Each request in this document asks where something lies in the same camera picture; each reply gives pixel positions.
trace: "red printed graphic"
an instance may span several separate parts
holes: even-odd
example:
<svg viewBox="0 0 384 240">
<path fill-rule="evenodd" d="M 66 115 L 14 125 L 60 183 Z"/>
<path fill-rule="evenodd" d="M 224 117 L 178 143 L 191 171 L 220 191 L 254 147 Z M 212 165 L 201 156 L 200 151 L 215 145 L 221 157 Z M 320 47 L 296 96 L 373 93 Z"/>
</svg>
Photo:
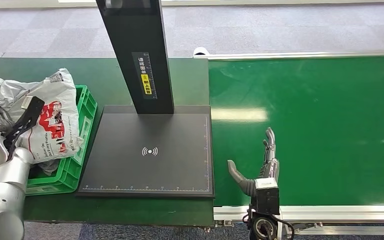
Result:
<svg viewBox="0 0 384 240">
<path fill-rule="evenodd" d="M 56 143 L 59 145 L 59 152 L 66 153 L 67 147 L 64 141 L 64 123 L 63 113 L 61 112 L 61 102 L 53 101 L 48 105 L 44 105 L 40 114 L 39 124 L 50 132 L 52 139 L 56 139 Z"/>
</svg>

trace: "black stand pole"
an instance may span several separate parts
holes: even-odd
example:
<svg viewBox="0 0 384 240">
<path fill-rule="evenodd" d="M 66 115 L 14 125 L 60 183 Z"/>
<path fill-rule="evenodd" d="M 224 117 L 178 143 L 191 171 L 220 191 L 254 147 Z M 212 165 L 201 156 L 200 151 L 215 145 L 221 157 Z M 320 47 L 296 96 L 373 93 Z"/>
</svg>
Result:
<svg viewBox="0 0 384 240">
<path fill-rule="evenodd" d="M 160 0 L 96 0 L 96 3 L 136 112 L 173 114 Z"/>
</svg>

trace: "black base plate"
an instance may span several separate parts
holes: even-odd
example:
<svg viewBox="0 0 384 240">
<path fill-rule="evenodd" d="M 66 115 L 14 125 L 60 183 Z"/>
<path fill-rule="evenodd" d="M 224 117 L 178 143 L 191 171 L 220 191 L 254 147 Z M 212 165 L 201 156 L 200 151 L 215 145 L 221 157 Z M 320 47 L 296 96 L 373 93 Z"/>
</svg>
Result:
<svg viewBox="0 0 384 240">
<path fill-rule="evenodd" d="M 214 197 L 209 106 L 136 114 L 105 106 L 80 196 Z"/>
</svg>

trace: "robotic arm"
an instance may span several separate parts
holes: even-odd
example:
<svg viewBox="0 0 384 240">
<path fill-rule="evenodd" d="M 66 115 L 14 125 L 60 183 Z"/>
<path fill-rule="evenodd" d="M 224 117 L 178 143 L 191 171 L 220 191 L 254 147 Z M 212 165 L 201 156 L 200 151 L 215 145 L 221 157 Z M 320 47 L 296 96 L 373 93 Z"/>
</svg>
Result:
<svg viewBox="0 0 384 240">
<path fill-rule="evenodd" d="M 13 130 L 0 135 L 0 240 L 24 237 L 22 214 L 33 155 L 15 143 L 20 135 L 36 125 L 44 104 L 37 97 L 27 97 L 22 106 L 26 111 Z"/>
<path fill-rule="evenodd" d="M 276 143 L 275 133 L 269 127 L 264 140 L 264 162 L 256 179 L 245 178 L 237 169 L 232 160 L 227 160 L 230 175 L 238 184 L 244 194 L 251 197 L 247 215 L 243 221 L 247 223 L 250 240 L 274 240 L 278 239 L 278 223 L 286 224 L 291 228 L 290 240 L 294 239 L 293 226 L 276 215 L 280 215 L 279 206 L 279 161 L 275 157 Z"/>
</svg>

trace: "wireless charging symbol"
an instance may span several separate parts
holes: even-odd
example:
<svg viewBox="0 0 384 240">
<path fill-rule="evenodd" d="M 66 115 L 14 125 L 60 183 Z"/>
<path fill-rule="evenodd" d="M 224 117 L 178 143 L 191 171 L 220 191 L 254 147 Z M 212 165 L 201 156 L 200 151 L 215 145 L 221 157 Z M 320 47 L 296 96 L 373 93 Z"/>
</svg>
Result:
<svg viewBox="0 0 384 240">
<path fill-rule="evenodd" d="M 154 147 L 152 150 L 151 149 L 148 149 L 147 147 L 144 147 L 142 149 L 142 156 L 146 156 L 148 154 L 152 154 L 154 156 L 156 156 L 158 154 L 158 148 L 157 147 Z"/>
</svg>

